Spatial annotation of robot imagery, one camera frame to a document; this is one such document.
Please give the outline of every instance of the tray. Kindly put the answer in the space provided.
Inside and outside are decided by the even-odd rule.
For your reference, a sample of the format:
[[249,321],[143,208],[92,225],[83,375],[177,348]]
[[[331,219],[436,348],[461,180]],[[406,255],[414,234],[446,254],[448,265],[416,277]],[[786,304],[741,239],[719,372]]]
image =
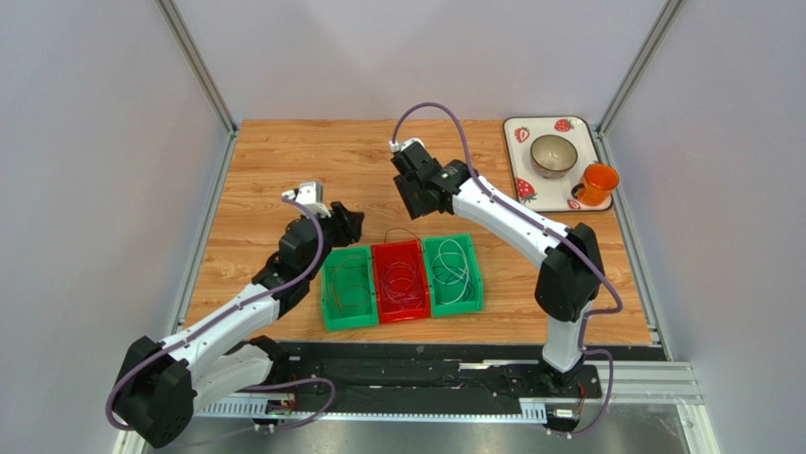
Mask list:
[[366,246],[334,249],[324,261],[323,270],[324,328],[335,331],[376,325],[377,307],[370,249]]
[[[601,205],[586,206],[570,194],[586,167],[599,162],[585,120],[576,116],[513,117],[504,121],[503,133],[516,198],[523,206],[540,213],[610,209],[613,204],[610,197]],[[549,180],[534,171],[532,142],[546,134],[568,139],[577,150],[576,165],[562,178]]]

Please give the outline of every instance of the strawberry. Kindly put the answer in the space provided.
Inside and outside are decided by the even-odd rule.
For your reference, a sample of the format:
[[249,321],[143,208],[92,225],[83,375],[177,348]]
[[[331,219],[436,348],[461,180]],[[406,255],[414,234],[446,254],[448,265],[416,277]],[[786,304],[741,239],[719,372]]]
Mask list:
[[517,197],[522,201],[533,201],[537,197],[534,188],[526,180],[515,178],[515,187],[517,189]]
[[515,130],[515,140],[517,140],[519,144],[522,144],[528,138],[529,138],[529,128],[521,126],[520,128]]
[[560,132],[568,132],[573,129],[573,126],[565,118],[560,118],[554,123],[554,129]]

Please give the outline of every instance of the cable connector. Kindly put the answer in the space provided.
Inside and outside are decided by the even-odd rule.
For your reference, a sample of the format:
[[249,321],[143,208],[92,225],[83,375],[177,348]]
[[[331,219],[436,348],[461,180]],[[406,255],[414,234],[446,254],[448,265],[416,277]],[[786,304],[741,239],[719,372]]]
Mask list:
[[300,183],[299,189],[284,192],[283,198],[289,198],[303,204],[314,215],[330,218],[330,211],[323,203],[324,186],[319,182]]
[[423,148],[426,147],[426,145],[423,144],[422,140],[420,140],[420,139],[418,139],[416,137],[412,137],[411,139],[404,140],[403,142],[394,142],[394,141],[390,140],[389,141],[389,151],[391,151],[392,154],[399,153],[400,151],[406,149],[409,145],[413,144],[414,142],[419,143],[420,145],[423,146]]

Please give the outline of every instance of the cable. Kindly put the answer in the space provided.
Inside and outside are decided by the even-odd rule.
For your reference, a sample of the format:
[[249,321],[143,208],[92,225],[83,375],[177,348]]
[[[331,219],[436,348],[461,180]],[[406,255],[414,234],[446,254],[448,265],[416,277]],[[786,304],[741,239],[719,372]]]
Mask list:
[[400,130],[400,126],[403,124],[403,121],[409,115],[411,115],[414,111],[417,111],[417,110],[422,109],[424,107],[434,107],[436,109],[439,109],[439,110],[445,112],[447,114],[447,116],[449,116],[450,119],[453,120],[453,124],[456,125],[456,130],[459,132],[459,139],[462,141],[462,150],[464,152],[465,163],[467,164],[467,171],[470,173],[470,178],[473,179],[473,181],[476,183],[476,186],[479,187],[481,192],[484,193],[487,197],[489,197],[492,201],[496,201],[496,202],[500,203],[501,205],[503,205],[504,208],[506,208],[507,210],[512,212],[514,215],[516,215],[519,218],[525,220],[526,222],[532,224],[534,227],[536,227],[537,229],[539,229],[542,232],[545,232],[547,235],[556,238],[558,241],[560,241],[560,243],[564,244],[566,247],[571,249],[571,251],[574,252],[576,254],[576,256],[579,257],[580,260],[582,260],[583,263],[585,263],[585,265],[590,269],[590,271],[593,273],[593,275],[595,275],[596,278],[599,279],[600,282],[602,282],[604,287],[607,288],[607,291],[609,291],[610,294],[613,296],[613,299],[616,300],[616,307],[604,308],[604,309],[593,309],[593,310],[590,310],[590,311],[586,312],[585,314],[583,314],[582,323],[580,324],[579,340],[578,340],[579,348],[582,348],[583,341],[585,339],[585,330],[587,329],[587,319],[588,318],[590,318],[590,317],[592,317],[594,315],[615,314],[615,313],[618,313],[618,312],[622,311],[623,302],[622,302],[622,297],[619,296],[619,292],[616,291],[616,288],[614,288],[612,284],[610,284],[610,281],[607,280],[607,277],[605,277],[605,275],[601,271],[599,271],[598,268],[596,268],[596,265],[594,265],[593,262],[591,262],[590,259],[587,258],[585,253],[580,251],[580,249],[577,248],[573,243],[571,243],[570,240],[568,240],[564,236],[562,236],[562,235],[558,234],[557,232],[555,232],[551,227],[547,227],[547,226],[541,224],[536,219],[533,219],[533,218],[527,216],[525,213],[522,213],[520,210],[515,208],[515,206],[511,205],[507,201],[505,201],[505,200],[501,199],[500,197],[498,197],[497,195],[493,194],[493,192],[487,186],[485,186],[482,183],[482,181],[479,179],[479,174],[476,173],[476,169],[471,164],[470,147],[467,144],[467,137],[464,135],[464,129],[462,128],[462,123],[460,123],[459,118],[457,118],[456,115],[453,114],[453,112],[451,112],[448,107],[446,107],[446,106],[444,106],[444,105],[442,105],[442,104],[440,104],[438,102],[421,102],[420,104],[417,104],[417,105],[411,107],[405,113],[403,113],[403,115],[400,117],[400,119],[397,120],[397,124],[394,125],[394,131],[392,132],[392,142],[393,143],[397,143],[397,132]]
[[578,430],[576,432],[563,432],[563,431],[559,431],[559,430],[557,430],[557,431],[555,431],[555,430],[547,430],[546,432],[548,434],[550,434],[550,435],[554,433],[554,434],[557,434],[558,436],[560,436],[562,438],[571,439],[574,436],[578,437],[580,435],[585,435],[586,433],[590,433],[594,428],[596,428],[597,425],[599,425],[599,422],[602,420],[602,417],[605,416],[605,412],[607,411],[607,407],[610,405],[610,398],[613,395],[613,375],[615,374],[615,364],[613,364],[613,356],[610,355],[610,352],[608,352],[607,350],[605,350],[603,348],[597,348],[597,349],[593,349],[593,350],[586,350],[585,352],[583,352],[583,355],[585,355],[586,357],[592,357],[594,355],[604,355],[604,356],[607,357],[607,365],[608,365],[608,368],[609,368],[609,372],[608,372],[608,375],[607,375],[607,392],[604,395],[604,402],[602,403],[602,408],[599,409],[599,413],[596,415],[596,417],[593,419],[593,421],[586,428],[583,428],[582,430]]
[[307,385],[311,383],[324,383],[330,388],[330,394],[327,397],[327,401],[322,405],[322,407],[313,412],[310,416],[300,421],[296,421],[291,424],[284,424],[282,426],[275,426],[274,430],[290,430],[292,428],[300,428],[302,426],[308,425],[316,420],[322,413],[326,412],[327,409],[333,405],[333,400],[336,398],[336,385],[328,378],[324,378],[323,376],[314,376],[312,378],[303,378],[301,380],[290,381],[288,383],[280,383],[278,385],[255,385],[244,388],[242,391],[245,392],[271,392],[271,391],[279,391],[285,390],[286,388],[292,388],[295,386]]
[[394,227],[394,228],[389,229],[389,230],[387,230],[387,231],[386,231],[386,234],[383,236],[383,242],[384,242],[384,243],[386,243],[386,241],[389,239],[389,233],[390,233],[390,232],[393,232],[393,231],[395,231],[395,230],[402,230],[403,232],[408,232],[408,233],[409,233],[409,235],[411,235],[411,236],[413,236],[413,237],[415,237],[415,238],[417,238],[417,239],[420,239],[420,237],[419,237],[419,236],[417,236],[417,234],[416,234],[416,233],[412,232],[412,231],[411,231],[411,230],[409,230],[409,229],[404,229],[403,227]]
[[[297,422],[294,422],[294,423],[284,424],[284,425],[281,425],[281,426],[272,426],[272,425],[260,426],[261,428],[263,428],[265,430],[272,430],[272,429],[273,430],[290,430],[292,428],[300,428],[302,426],[305,426],[307,424],[312,423],[322,413],[326,412],[327,409],[329,409],[331,405],[333,405],[333,400],[336,398],[336,385],[331,380],[319,376],[319,377],[312,377],[312,378],[304,378],[302,380],[294,380],[294,381],[290,381],[288,383],[280,383],[278,385],[255,385],[255,386],[250,386],[250,387],[244,388],[241,391],[244,392],[244,393],[266,393],[266,392],[271,392],[271,391],[285,390],[287,388],[293,388],[293,387],[296,387],[296,386],[307,385],[307,384],[310,384],[310,383],[324,383],[330,389],[330,395],[327,397],[327,401],[324,403],[324,405],[322,405],[322,407],[320,409],[314,411],[313,414],[311,414],[307,418],[305,418],[303,420],[300,420],[300,421],[297,421]],[[191,443],[173,442],[170,445],[171,446],[176,446],[176,447],[199,447],[199,446],[213,445],[213,444],[216,444],[218,442],[222,442],[222,441],[224,441],[224,440],[226,440],[228,438],[235,437],[235,436],[240,435],[242,433],[252,432],[252,431],[255,431],[255,430],[256,430],[255,426],[249,426],[247,428],[239,428],[237,430],[233,430],[232,432],[225,433],[225,434],[223,434],[223,435],[221,435],[219,437],[216,437],[216,438],[211,438],[210,440],[203,440],[203,441],[200,441],[200,442],[191,442]]]
[[204,325],[200,326],[198,330],[196,330],[193,333],[187,335],[187,337],[184,340],[179,340],[176,343],[173,343],[173,344],[171,344],[169,346],[164,346],[162,348],[162,350],[160,350],[159,352],[155,353],[154,355],[151,355],[150,357],[144,359],[139,364],[134,366],[130,371],[125,373],[119,380],[117,380],[117,383],[115,383],[114,386],[112,387],[112,391],[109,393],[109,396],[106,399],[106,404],[104,406],[104,412],[106,413],[106,419],[107,419],[107,421],[109,421],[109,424],[111,424],[112,427],[117,428],[119,430],[133,430],[133,428],[131,428],[130,426],[127,426],[127,425],[117,421],[117,419],[114,417],[113,405],[114,405],[114,400],[117,398],[117,395],[120,393],[120,390],[122,390],[123,387],[126,386],[126,384],[129,383],[129,381],[131,381],[132,378],[134,378],[135,375],[139,374],[140,371],[142,371],[143,369],[149,367],[157,359],[164,357],[165,355],[169,354],[170,352],[173,352],[174,350],[176,350],[176,349],[178,349],[180,347],[188,345],[190,342],[192,342],[198,336],[200,336],[201,334],[203,334],[204,332],[206,332],[207,330],[209,330],[210,328],[212,328],[216,324],[220,323],[222,320],[227,318],[233,312],[235,312],[237,310],[240,310],[244,306],[248,306],[248,305],[250,305],[250,304],[252,304],[252,303],[254,303],[256,301],[259,301],[259,300],[261,300],[263,298],[266,298],[267,296],[271,296],[274,293],[281,292],[281,291],[284,291],[284,290],[286,290],[288,288],[291,288],[291,287],[299,284],[300,282],[302,282],[303,279],[305,279],[308,275],[310,275],[313,272],[313,270],[319,264],[319,259],[322,257],[322,252],[324,250],[324,234],[322,232],[322,226],[319,224],[319,221],[316,219],[316,215],[314,215],[310,210],[308,210],[307,207],[305,207],[302,203],[299,203],[297,201],[294,201],[294,200],[291,200],[291,199],[288,199],[288,198],[285,198],[285,197],[282,199],[282,201],[284,203],[288,203],[288,204],[291,204],[291,205],[295,206],[298,210],[302,211],[303,214],[305,214],[311,220],[311,222],[313,223],[313,227],[316,230],[316,238],[317,238],[316,243],[317,244],[316,244],[316,253],[313,256],[313,260],[311,260],[310,265],[308,265],[307,268],[303,272],[301,272],[299,276],[291,279],[287,283],[285,283],[285,284],[283,284],[283,285],[281,285],[279,287],[271,288],[271,289],[269,289],[267,291],[258,293],[255,296],[251,296],[251,297],[243,300],[243,302],[241,302],[240,306],[230,306],[228,309],[224,310],[218,316],[216,316],[213,320],[211,320],[208,323],[205,323]]
[[607,280],[607,277],[601,271],[599,271],[599,269],[596,268],[596,265],[594,265],[593,262],[591,262],[590,259],[587,258],[587,256],[582,251],[580,251],[579,248],[577,248],[573,243],[571,243],[570,240],[568,240],[564,236],[562,236],[562,235],[558,234],[557,232],[555,232],[551,227],[547,227],[547,226],[541,224],[540,222],[538,222],[536,219],[533,219],[533,218],[527,216],[525,213],[522,213],[520,210],[515,208],[515,206],[511,205],[507,201],[505,201],[505,200],[501,199],[500,197],[496,196],[495,194],[493,194],[493,192],[487,186],[485,186],[482,183],[482,181],[479,179],[479,175],[476,173],[476,169],[473,168],[473,165],[471,163],[470,147],[467,145],[467,137],[465,137],[465,135],[464,135],[464,129],[462,128],[462,123],[459,121],[459,118],[457,118],[456,115],[453,114],[453,112],[450,111],[450,109],[448,107],[446,107],[446,106],[444,106],[444,105],[442,105],[442,104],[440,104],[438,102],[422,102],[420,104],[417,104],[417,105],[411,107],[405,113],[403,113],[403,115],[400,117],[400,119],[397,120],[397,124],[394,125],[394,131],[392,132],[392,142],[393,143],[397,143],[397,132],[400,130],[400,126],[403,124],[403,121],[406,119],[406,117],[408,117],[414,111],[416,111],[418,109],[422,109],[423,107],[437,108],[437,109],[445,112],[447,114],[447,116],[449,116],[450,119],[453,120],[453,124],[456,126],[456,130],[459,132],[459,138],[462,141],[462,150],[464,152],[465,163],[467,164],[467,171],[470,173],[470,178],[473,179],[473,181],[476,183],[476,186],[479,187],[481,192],[484,193],[487,197],[489,197],[490,200],[500,203],[501,205],[504,206],[504,208],[506,208],[507,210],[509,210],[510,212],[515,214],[516,216],[518,216],[519,218],[521,218],[521,219],[525,220],[526,222],[532,224],[534,227],[536,227],[537,229],[545,232],[547,235],[556,238],[558,241],[560,241],[560,243],[564,244],[566,247],[571,249],[571,251],[574,252],[576,254],[576,256],[579,257],[580,260],[582,260],[583,263],[585,263],[585,265],[590,269],[590,271],[593,273],[593,275],[595,275],[596,278],[599,279],[600,282],[602,282],[604,287],[607,288],[607,291],[609,291],[610,294],[613,296],[613,299],[616,300],[616,307],[589,310],[588,312],[583,314],[582,322],[580,323],[579,340],[577,341],[577,344],[578,344],[578,347],[581,350],[583,350],[583,355],[585,355],[585,356],[605,355],[605,356],[607,356],[607,360],[610,363],[610,380],[607,383],[607,395],[604,398],[604,403],[602,405],[602,410],[599,412],[599,414],[596,416],[596,419],[593,420],[593,422],[590,424],[590,426],[588,426],[587,428],[584,428],[583,430],[580,430],[580,431],[576,432],[575,434],[576,435],[584,435],[584,434],[590,432],[591,430],[593,430],[596,427],[596,425],[599,424],[599,421],[602,419],[602,416],[605,414],[605,410],[607,409],[607,406],[609,405],[610,395],[611,395],[611,392],[613,390],[614,364],[613,364],[613,357],[612,357],[612,355],[610,355],[610,352],[608,352],[607,350],[604,350],[604,349],[597,349],[597,350],[590,350],[590,351],[585,351],[584,350],[585,347],[584,347],[583,344],[584,344],[584,340],[585,340],[585,331],[587,329],[587,319],[589,319],[590,317],[592,317],[594,315],[616,314],[618,312],[621,312],[622,309],[623,309],[623,306],[624,306],[624,304],[622,302],[622,297],[619,296],[619,292],[616,291],[616,288],[614,288],[612,284],[610,284],[610,281]]
[[[346,262],[347,260],[350,260],[350,259],[363,260],[364,265],[363,266],[358,266],[358,267],[345,267],[344,262]],[[331,306],[331,307],[336,307],[336,309],[339,311],[339,313],[342,314],[343,316],[346,315],[346,314],[344,314],[343,309],[353,309],[353,308],[356,308],[356,307],[364,306],[367,303],[367,299],[370,297],[370,289],[368,289],[367,287],[362,287],[362,286],[350,286],[348,288],[343,288],[341,292],[337,293],[336,292],[336,281],[337,281],[336,276],[339,273],[339,271],[341,271],[341,270],[359,270],[359,273],[360,273],[361,270],[366,270],[367,269],[366,263],[367,263],[366,257],[362,257],[360,255],[347,255],[345,258],[342,259],[342,261],[339,262],[338,265],[336,265],[336,267],[334,267],[332,269],[333,271],[330,272],[330,282],[328,283],[328,291],[330,293],[331,298],[327,301],[327,305]],[[350,304],[350,305],[343,304],[342,303],[343,294],[348,292],[348,291],[350,291],[350,290],[352,290],[352,289],[356,289],[356,288],[364,290],[364,298],[361,301],[357,302],[357,303],[353,303],[353,304]]]
[[378,286],[383,297],[381,307],[387,314],[394,314],[404,310],[418,309],[425,305],[425,291],[420,276],[419,266],[414,267],[412,263],[417,263],[409,257],[408,260],[396,260],[392,263],[378,262],[378,268],[382,270],[378,279]]
[[[444,253],[442,251],[442,248],[448,243],[449,244],[455,244],[456,248],[459,251],[457,253]],[[463,265],[461,267],[449,267],[445,263],[444,257],[446,255],[458,256],[462,260]],[[453,285],[456,285],[456,284],[459,284],[460,282],[462,282],[462,283],[464,283],[464,287],[462,288],[462,292],[459,293],[459,295],[455,299],[453,299],[451,301],[440,301],[439,297],[436,296],[436,294],[434,295],[434,299],[440,305],[452,305],[454,303],[462,301],[464,296],[467,294],[467,288],[468,288],[468,285],[470,284],[470,265],[467,262],[467,255],[464,253],[464,249],[462,249],[462,246],[455,239],[453,239],[453,238],[446,239],[446,240],[444,240],[443,242],[440,243],[439,247],[437,248],[436,256],[434,257],[433,260],[431,260],[431,270],[432,271],[436,268],[435,264],[436,264],[437,260],[442,262],[443,268],[445,268],[448,271],[448,273],[450,273],[453,277],[455,277],[455,279],[453,281],[448,281],[448,280],[441,281],[439,279],[438,275],[434,275],[433,281],[438,283],[438,284],[441,284],[443,286],[453,286]]]

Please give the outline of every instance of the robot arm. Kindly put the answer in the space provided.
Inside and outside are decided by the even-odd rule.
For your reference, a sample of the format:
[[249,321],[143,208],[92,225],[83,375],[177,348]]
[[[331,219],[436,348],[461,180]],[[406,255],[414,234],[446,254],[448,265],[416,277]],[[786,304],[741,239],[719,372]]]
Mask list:
[[[177,334],[160,342],[143,337],[129,348],[115,385],[119,392],[113,392],[110,403],[152,446],[173,441],[193,414],[230,393],[284,382],[282,363],[288,353],[266,337],[242,340],[283,317],[308,294],[332,248],[360,239],[364,214],[351,213],[337,201],[328,210],[320,183],[302,183],[283,196],[316,216],[321,253],[314,222],[301,216],[288,225],[278,251],[235,298]],[[311,272],[299,279],[308,268]],[[294,279],[298,282],[289,286]]]
[[[567,388],[575,382],[582,366],[580,330],[599,290],[599,280],[559,239],[546,234],[560,233],[582,250],[603,270],[596,235],[585,224],[573,229],[541,217],[501,193],[484,177],[479,183],[470,177],[467,165],[451,161],[441,166],[419,139],[392,144],[392,163],[399,175],[397,190],[412,219],[434,211],[467,218],[489,230],[529,258],[540,269],[534,297],[548,314],[548,336],[542,356],[551,366],[549,384]],[[516,213],[503,204],[512,206]],[[537,220],[538,229],[527,219]]]

